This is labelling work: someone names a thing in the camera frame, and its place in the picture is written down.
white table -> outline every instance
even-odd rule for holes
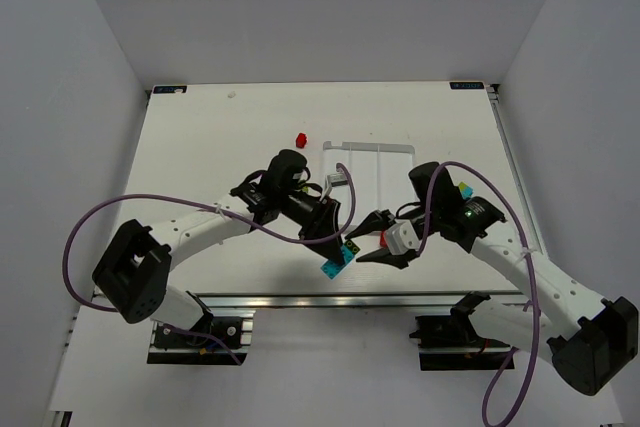
[[[466,162],[523,211],[486,92],[451,91],[447,83],[207,85],[153,95],[127,192],[213,202],[247,173],[266,167],[280,149],[292,148],[299,132],[309,137],[303,152],[312,172],[320,167],[326,140],[410,143],[417,163]],[[468,175],[452,174],[493,199]],[[151,223],[182,212],[132,202],[118,222],[136,217]],[[272,226],[289,235],[298,230],[286,220]],[[366,252],[376,240],[359,244]],[[302,247],[254,233],[250,240],[202,252],[174,271],[171,281],[200,293],[245,294],[253,306],[268,305],[275,294],[326,294],[339,299],[333,305],[345,305],[340,302],[348,293],[382,298],[514,289],[438,237],[404,271],[352,264],[330,281],[321,263]],[[147,365],[150,323],[131,326],[118,315],[83,307],[50,407],[73,411],[72,427],[480,425],[482,394],[492,374],[420,372],[417,349],[407,339],[413,315],[402,308],[259,310],[241,368],[195,367]],[[525,362],[518,356],[516,370],[496,388],[494,421],[513,400]],[[617,421],[608,387],[595,399],[581,396],[541,363],[512,425]]]

red object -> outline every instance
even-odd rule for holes
[[[296,147],[304,149],[305,145],[307,145],[307,136],[301,132],[298,134],[298,137],[296,137]]]

black label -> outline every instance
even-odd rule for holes
[[[184,94],[186,91],[186,85],[156,85],[153,88],[154,94]]]
[[[451,90],[484,90],[482,82],[449,82]]]

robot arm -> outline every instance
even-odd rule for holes
[[[283,150],[266,171],[251,174],[221,198],[216,203],[218,212],[198,210],[146,227],[137,220],[125,222],[93,272],[95,284],[128,323],[151,318],[192,332],[208,332],[211,313],[195,295],[168,286],[169,273],[198,252],[248,234],[279,214],[301,226],[301,239],[335,234],[340,203],[301,190],[306,163],[301,154]],[[339,236],[307,247],[339,265],[344,263]]]
[[[395,218],[373,212],[347,238],[383,231],[387,248],[357,262],[399,269],[418,257],[425,227],[426,193],[438,168],[432,162],[409,173],[420,206]],[[638,310],[624,297],[611,302],[569,277],[539,252],[524,251],[520,237],[495,206],[481,197],[462,198],[446,170],[434,179],[428,235],[439,232],[487,263],[531,298],[526,255],[536,273],[540,318],[538,355],[553,364],[574,389],[595,395],[638,352]],[[497,339],[522,350],[532,344],[531,312],[472,293],[452,308],[463,338]]]

gray wall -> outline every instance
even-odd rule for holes
[[[500,81],[544,0],[97,0],[142,83]]]
[[[0,12],[0,425],[35,426],[77,309],[66,235],[123,187],[145,99],[95,0],[0,0]],[[73,256],[83,293],[100,220]]]
[[[639,82],[640,0],[547,0],[502,88],[553,259],[636,305]],[[640,361],[613,385],[626,422],[640,425]]]

